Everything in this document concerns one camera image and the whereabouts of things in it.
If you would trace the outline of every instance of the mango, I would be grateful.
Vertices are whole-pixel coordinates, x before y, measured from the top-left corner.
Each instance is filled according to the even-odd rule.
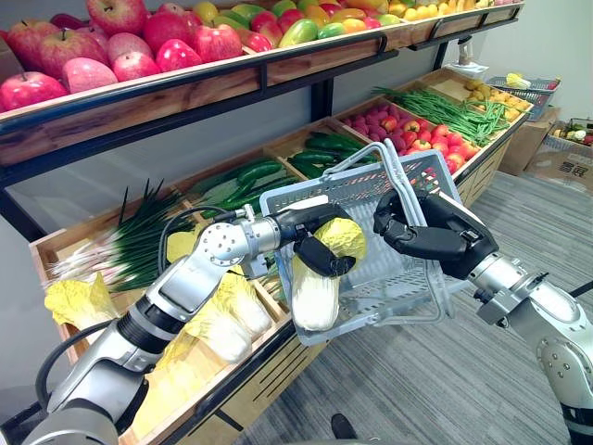
[[[212,21],[219,15],[219,10],[210,2],[196,3],[194,6],[194,14],[202,20],[205,25],[212,24]]]
[[[336,37],[336,35],[346,34],[346,28],[342,23],[328,23],[317,33],[318,38],[326,39],[328,37]]]
[[[265,9],[258,5],[248,5],[246,3],[240,3],[239,5],[235,5],[231,8],[232,12],[236,12],[240,16],[246,18],[247,22],[251,21],[254,17],[257,16],[258,13],[261,11],[265,11]]]
[[[287,46],[304,44],[317,39],[317,25],[311,19],[301,19],[295,22],[284,34],[278,44],[279,48]]]
[[[382,14],[377,16],[377,20],[379,20],[381,26],[397,25],[399,23],[399,17],[393,14]]]
[[[271,12],[273,12],[276,17],[280,17],[288,9],[297,9],[297,5],[295,5],[293,0],[280,0],[271,7]]]
[[[237,23],[241,23],[245,28],[249,28],[249,20],[247,20],[242,15],[232,11],[231,9],[223,9],[221,12],[219,12],[219,16],[228,17],[229,19],[232,19]]]

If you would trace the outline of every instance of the cardboard box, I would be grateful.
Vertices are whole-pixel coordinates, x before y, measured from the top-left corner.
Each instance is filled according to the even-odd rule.
[[[558,119],[560,108],[549,107],[539,121],[526,122],[511,138],[506,155],[498,166],[501,172],[519,176],[535,155],[549,129]]]
[[[546,136],[525,172],[593,195],[593,148]]]
[[[0,83],[10,76],[23,72],[19,60],[8,47],[2,37],[0,37]]]

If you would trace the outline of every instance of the black cable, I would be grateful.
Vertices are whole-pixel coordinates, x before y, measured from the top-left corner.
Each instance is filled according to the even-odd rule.
[[[44,362],[39,368],[37,378],[35,379],[35,393],[37,394],[37,400],[44,411],[47,411],[47,403],[49,402],[49,393],[47,392],[47,377],[49,376],[49,372],[54,367],[54,364],[56,363],[57,359],[59,359],[60,355],[62,355],[64,351],[70,346],[78,343],[83,338],[88,337],[92,333],[100,331],[101,329],[105,329],[111,322],[112,320],[108,320],[106,322],[94,324],[84,328],[78,334],[73,335],[68,340],[64,340],[62,343],[57,345],[56,348],[52,350],[45,358]]]
[[[191,215],[192,213],[196,213],[197,211],[204,211],[204,210],[214,210],[218,213],[225,213],[227,210],[221,209],[220,207],[215,206],[197,206],[191,209],[184,210],[180,213],[177,213],[173,216],[163,228],[163,231],[160,233],[160,239],[158,241],[158,257],[157,257],[157,265],[158,265],[158,275],[162,275],[165,272],[165,266],[167,262],[167,235],[169,234],[169,230],[173,223],[175,223],[180,218],[184,218],[187,215]]]
[[[571,297],[576,299],[577,297],[583,295],[585,292],[588,292],[591,289],[593,289],[593,281],[589,281],[588,283],[578,287],[574,291],[569,292],[569,294],[571,294]]]

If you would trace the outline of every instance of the gray plastic basket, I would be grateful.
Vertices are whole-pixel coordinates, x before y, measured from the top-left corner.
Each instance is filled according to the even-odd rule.
[[[526,100],[527,102],[531,102],[534,104],[534,107],[531,108],[529,119],[528,121],[538,121],[544,111],[546,111],[546,106],[548,105],[549,101],[552,98],[552,95],[558,89],[558,86],[553,90],[548,89],[548,85],[554,82],[553,79],[528,79],[531,82],[531,86],[527,89],[521,88],[512,88],[507,85],[507,78],[502,76],[492,77],[488,80],[487,84],[497,87],[499,90],[505,90],[511,93],[512,95],[516,95],[521,99]]]
[[[450,293],[467,282],[442,274],[436,261],[422,261],[400,255],[372,231],[372,216],[381,196],[396,188],[411,225],[426,225],[412,188],[443,192],[461,202],[441,154],[430,150],[401,159],[391,141],[387,146],[372,143],[318,179],[271,190],[260,198],[264,215],[279,211],[302,199],[326,195],[340,204],[362,228],[367,241],[365,258],[340,281],[339,313],[327,331],[296,332],[305,345],[337,337],[365,325],[437,323],[452,316]],[[383,162],[346,170],[373,151]],[[276,252],[278,272],[284,294],[291,304],[292,246]]]

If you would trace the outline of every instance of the white wall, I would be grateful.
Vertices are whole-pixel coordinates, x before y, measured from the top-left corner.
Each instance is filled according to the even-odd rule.
[[[525,78],[562,78],[552,97],[561,119],[593,117],[593,2],[526,0],[519,21],[473,37],[486,78],[521,72]],[[457,58],[450,44],[447,61]]]

